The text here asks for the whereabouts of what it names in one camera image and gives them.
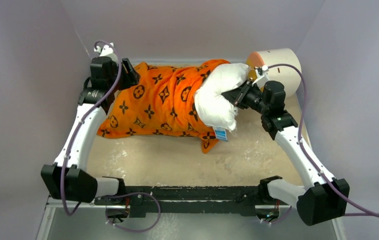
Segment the white pillow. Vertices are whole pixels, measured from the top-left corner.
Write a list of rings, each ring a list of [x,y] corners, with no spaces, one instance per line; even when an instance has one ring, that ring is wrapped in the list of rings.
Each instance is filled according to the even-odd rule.
[[[226,63],[214,68],[194,94],[198,117],[208,127],[234,131],[237,108],[222,93],[235,90],[245,81],[250,67],[245,63]]]

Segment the orange patterned pillowcase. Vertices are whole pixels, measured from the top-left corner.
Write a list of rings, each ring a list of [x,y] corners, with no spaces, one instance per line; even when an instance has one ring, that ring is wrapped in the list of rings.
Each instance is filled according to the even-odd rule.
[[[97,135],[118,139],[137,135],[196,137],[208,153],[218,142],[212,127],[205,125],[196,109],[194,95],[224,59],[199,66],[156,66],[141,62],[136,86],[120,91]]]

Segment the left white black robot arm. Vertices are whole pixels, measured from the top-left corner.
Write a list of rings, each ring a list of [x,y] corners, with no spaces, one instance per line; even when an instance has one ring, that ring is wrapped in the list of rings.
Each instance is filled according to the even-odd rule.
[[[98,56],[91,60],[90,76],[79,94],[75,120],[64,147],[54,163],[45,164],[40,172],[52,198],[90,203],[107,196],[115,205],[126,200],[123,179],[93,177],[86,169],[98,129],[115,100],[115,92],[136,86],[139,79],[128,58],[114,60]]]

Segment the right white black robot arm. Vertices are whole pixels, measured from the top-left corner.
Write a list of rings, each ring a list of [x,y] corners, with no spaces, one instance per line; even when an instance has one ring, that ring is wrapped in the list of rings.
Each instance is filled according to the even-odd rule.
[[[285,110],[285,87],[278,81],[268,81],[263,89],[246,81],[236,89],[221,94],[235,107],[252,109],[261,115],[263,129],[289,157],[303,186],[285,181],[280,176],[259,182],[258,197],[266,204],[273,200],[287,203],[297,210],[307,226],[343,217],[346,213],[350,186],[345,179],[336,179],[304,146],[304,138],[293,116]]]

